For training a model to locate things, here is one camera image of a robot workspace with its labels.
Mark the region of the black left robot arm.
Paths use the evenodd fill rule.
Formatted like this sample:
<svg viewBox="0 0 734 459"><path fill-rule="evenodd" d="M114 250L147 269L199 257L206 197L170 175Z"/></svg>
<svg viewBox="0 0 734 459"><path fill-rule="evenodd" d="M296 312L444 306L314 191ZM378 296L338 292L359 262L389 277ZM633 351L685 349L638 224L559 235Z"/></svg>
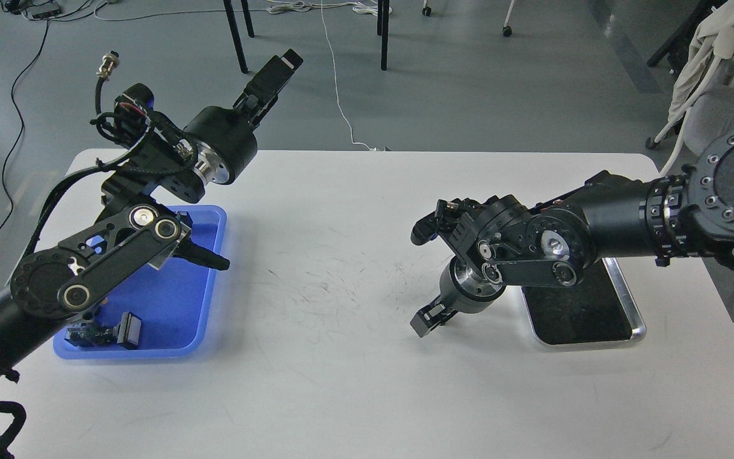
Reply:
<svg viewBox="0 0 734 459"><path fill-rule="evenodd" d="M104 83L119 65L116 52L104 56L90 124L125 153L67 175L48 195L28 246L0 291L0 378L17 383L15 365L63 326L91 316L108 293L145 265L158 268L180 258L227 270L228 259L192 240L191 219L161 205L152 193L161 187L195 204L210 183L233 183L257 153L254 131L302 63L292 49L273 56L232 107L208 106L180 128L154 110L154 94L143 84L120 93L112 111L102 110ZM59 200L76 181L94 173L110 174L94 224L37 250ZM11 457L9 446L25 422L22 404L0 401L0 458Z"/></svg>

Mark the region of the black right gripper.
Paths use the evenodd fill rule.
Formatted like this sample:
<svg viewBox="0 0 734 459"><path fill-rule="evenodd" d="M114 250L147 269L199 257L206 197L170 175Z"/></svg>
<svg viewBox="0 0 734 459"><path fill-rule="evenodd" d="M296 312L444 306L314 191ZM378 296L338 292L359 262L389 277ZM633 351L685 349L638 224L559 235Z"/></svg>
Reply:
<svg viewBox="0 0 734 459"><path fill-rule="evenodd" d="M457 258L452 258L441 273L439 288L437 302L423 306L410 320L419 338L428 336L460 313L477 314L486 310L506 289L502 284L487 281Z"/></svg>

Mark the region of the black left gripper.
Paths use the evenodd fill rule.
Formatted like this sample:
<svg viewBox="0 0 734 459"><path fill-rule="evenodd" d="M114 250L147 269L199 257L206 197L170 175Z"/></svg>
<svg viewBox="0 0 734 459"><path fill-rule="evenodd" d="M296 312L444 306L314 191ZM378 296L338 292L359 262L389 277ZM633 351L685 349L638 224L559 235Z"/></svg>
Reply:
<svg viewBox="0 0 734 459"><path fill-rule="evenodd" d="M232 108L208 106L196 114L183 130L207 145L221 160L215 182L230 185L250 164L257 153L254 130L276 104L278 95L303 58L293 49L273 56L248 81Z"/></svg>

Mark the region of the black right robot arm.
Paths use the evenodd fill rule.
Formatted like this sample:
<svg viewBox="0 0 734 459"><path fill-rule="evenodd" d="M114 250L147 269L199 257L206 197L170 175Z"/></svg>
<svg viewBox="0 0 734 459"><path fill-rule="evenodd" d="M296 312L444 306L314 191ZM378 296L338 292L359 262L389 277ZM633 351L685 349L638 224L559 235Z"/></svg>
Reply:
<svg viewBox="0 0 734 459"><path fill-rule="evenodd" d="M420 337L481 312L509 285L574 287L603 258L714 258L734 271L734 130L678 175L643 182L603 170L530 208L512 195L439 200L411 232L417 246L435 238L454 255L438 296L410 321Z"/></svg>

